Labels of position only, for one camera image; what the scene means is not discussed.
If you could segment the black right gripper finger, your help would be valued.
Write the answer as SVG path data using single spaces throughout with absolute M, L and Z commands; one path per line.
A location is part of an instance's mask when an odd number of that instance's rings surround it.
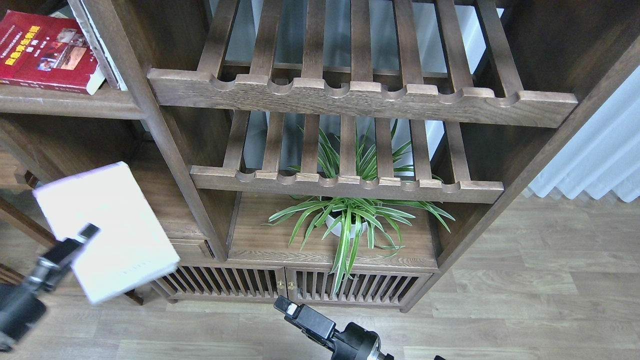
M 304 335 L 306 330 L 314 330 L 317 333 L 335 330 L 336 323 L 334 321 L 306 304 L 297 305 L 280 295 L 275 300 L 273 307 L 285 315 L 285 321 L 300 329 Z
M 308 339 L 310 339 L 314 343 L 334 353 L 335 352 L 335 344 L 333 339 L 334 332 L 335 332 L 334 330 L 320 331 L 320 332 L 316 332 L 315 330 L 305 330 L 305 335 Z

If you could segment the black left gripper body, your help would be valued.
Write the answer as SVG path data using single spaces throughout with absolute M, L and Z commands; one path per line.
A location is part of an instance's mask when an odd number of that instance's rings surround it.
M 39 292 L 25 285 L 0 285 L 0 349 L 13 350 L 46 313 L 46 305 L 38 299 Z

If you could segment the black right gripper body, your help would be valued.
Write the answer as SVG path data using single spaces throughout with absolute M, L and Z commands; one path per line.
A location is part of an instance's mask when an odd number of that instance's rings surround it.
M 349 322 L 344 330 L 334 330 L 332 360 L 382 360 L 380 336 L 354 322 Z

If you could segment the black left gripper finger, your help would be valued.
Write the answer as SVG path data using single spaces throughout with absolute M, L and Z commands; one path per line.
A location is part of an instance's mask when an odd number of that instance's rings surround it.
M 38 257 L 34 270 L 22 281 L 22 286 L 31 293 L 54 291 L 70 271 L 73 260 L 100 232 L 98 226 L 88 223 L 76 237 L 66 237 L 55 244 Z

